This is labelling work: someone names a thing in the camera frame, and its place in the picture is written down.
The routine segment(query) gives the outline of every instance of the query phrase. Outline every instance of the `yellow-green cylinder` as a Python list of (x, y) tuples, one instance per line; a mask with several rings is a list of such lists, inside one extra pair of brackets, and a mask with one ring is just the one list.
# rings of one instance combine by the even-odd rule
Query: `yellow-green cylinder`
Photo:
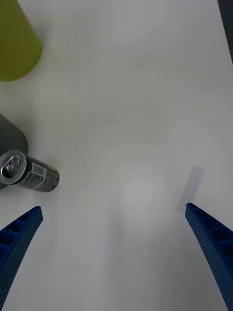
[(0, 0), (0, 81), (23, 77), (38, 62), (40, 40), (17, 0)]

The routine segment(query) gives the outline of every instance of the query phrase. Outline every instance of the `perforated blue plastic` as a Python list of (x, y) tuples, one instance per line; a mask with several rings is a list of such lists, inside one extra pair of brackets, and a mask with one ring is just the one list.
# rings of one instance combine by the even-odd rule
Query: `perforated blue plastic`
[(42, 221), (41, 208), (36, 206), (0, 231), (0, 310)]
[(188, 220), (229, 311), (233, 311), (233, 232), (205, 211), (188, 203)]

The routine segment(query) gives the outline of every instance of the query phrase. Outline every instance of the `white surface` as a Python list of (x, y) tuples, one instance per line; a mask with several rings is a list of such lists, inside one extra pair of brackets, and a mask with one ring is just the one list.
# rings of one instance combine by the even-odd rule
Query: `white surface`
[(176, 207), (233, 229), (233, 67), (217, 1), (22, 0), (44, 44), (0, 111), (55, 167), (52, 193), (0, 193), (0, 227), (44, 222), (4, 311), (219, 311), (224, 301)]

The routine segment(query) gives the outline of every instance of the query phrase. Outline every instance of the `gray container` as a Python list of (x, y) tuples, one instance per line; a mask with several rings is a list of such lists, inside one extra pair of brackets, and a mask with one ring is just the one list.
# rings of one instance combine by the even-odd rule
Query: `gray container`
[[(17, 149), (28, 153), (28, 143), (23, 132), (0, 114), (0, 156), (8, 150)], [(0, 189), (6, 187), (0, 183)]]

